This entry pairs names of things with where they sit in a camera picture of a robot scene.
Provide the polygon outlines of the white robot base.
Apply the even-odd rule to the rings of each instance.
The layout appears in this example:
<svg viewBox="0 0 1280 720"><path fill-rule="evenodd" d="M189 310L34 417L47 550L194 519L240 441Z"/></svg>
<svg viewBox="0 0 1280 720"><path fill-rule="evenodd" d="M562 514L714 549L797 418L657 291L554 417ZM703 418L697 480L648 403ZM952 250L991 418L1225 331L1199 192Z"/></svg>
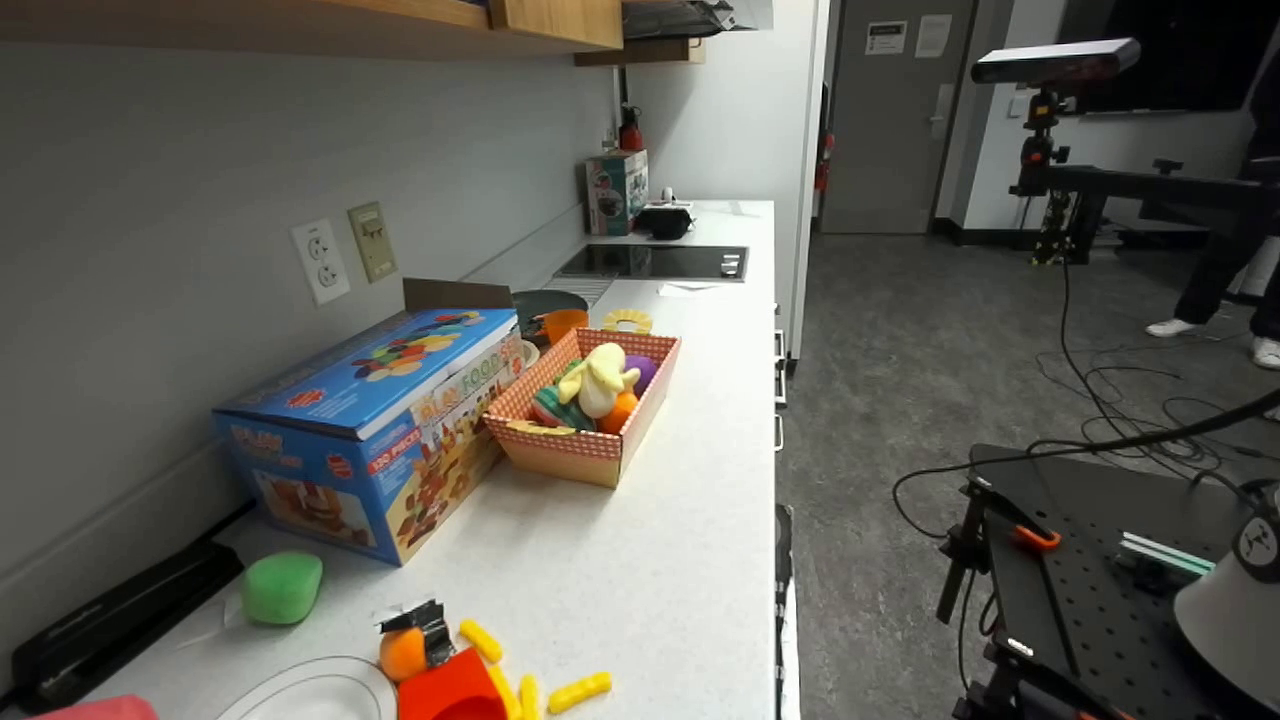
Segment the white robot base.
<svg viewBox="0 0 1280 720"><path fill-rule="evenodd" d="M1260 484L1215 561L1187 557L1171 613L1187 646L1266 717L1280 711L1280 496Z"/></svg>

